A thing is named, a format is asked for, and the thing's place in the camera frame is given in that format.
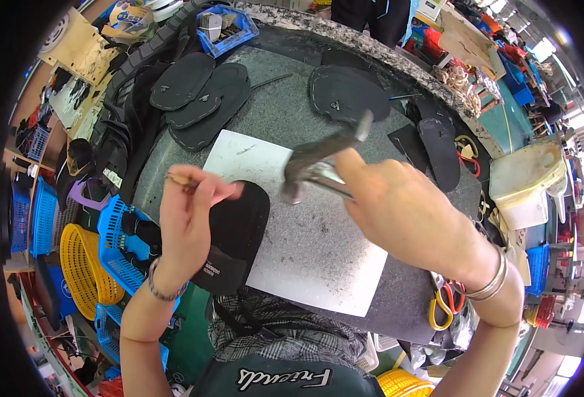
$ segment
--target checkered fabric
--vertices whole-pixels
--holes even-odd
[[[220,362],[238,360],[257,354],[274,360],[315,361],[334,363],[357,370],[364,378],[371,378],[356,365],[366,349],[367,332],[311,313],[289,301],[242,287],[239,295],[216,296],[215,305],[223,306],[240,323],[239,297],[245,310],[266,329],[281,338],[267,339],[259,335],[238,337],[217,314],[208,327],[208,336],[215,348],[215,359]]]

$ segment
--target yellow scissors handle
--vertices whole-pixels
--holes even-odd
[[[436,304],[442,307],[442,310],[446,313],[447,320],[443,325],[438,325],[438,323],[436,322]],[[444,331],[445,329],[451,326],[452,322],[453,312],[451,312],[451,309],[444,303],[444,301],[442,300],[442,294],[440,293],[439,290],[437,290],[436,298],[431,299],[431,304],[429,305],[429,324],[431,325],[431,328],[433,328],[436,331]]]

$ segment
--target yellow floor line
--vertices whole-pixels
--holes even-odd
[[[503,118],[506,119],[506,128],[508,129],[508,142],[510,143],[510,152],[514,152],[515,149],[512,148],[512,137],[510,136],[510,126],[508,125],[508,115],[506,115],[506,105],[502,105]]]
[[[398,360],[396,360],[396,363],[391,367],[391,369],[396,369],[400,366],[400,364],[402,363],[402,361],[404,360],[404,357],[407,354],[404,352],[404,350],[402,351],[402,353],[400,353],[400,357],[398,357]]]

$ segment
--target hand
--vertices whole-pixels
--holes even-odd
[[[353,149],[336,155],[336,170],[355,201],[344,200],[367,239],[403,262],[462,280],[471,259],[490,249],[471,221],[407,163],[367,165]]]
[[[175,293],[201,267],[211,244],[210,208],[224,199],[237,199],[242,184],[226,184],[217,175],[187,164],[174,164],[168,173],[199,182],[189,191],[170,178],[164,181],[160,205],[162,258],[153,282],[166,295]]]

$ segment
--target person's left hand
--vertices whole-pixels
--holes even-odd
[[[217,175],[187,164],[172,165],[167,174],[199,182],[189,189],[171,178],[164,181],[160,205],[162,258],[153,282],[166,295],[175,293],[204,265],[211,244],[210,208],[224,199],[237,199],[242,184],[226,184]]]

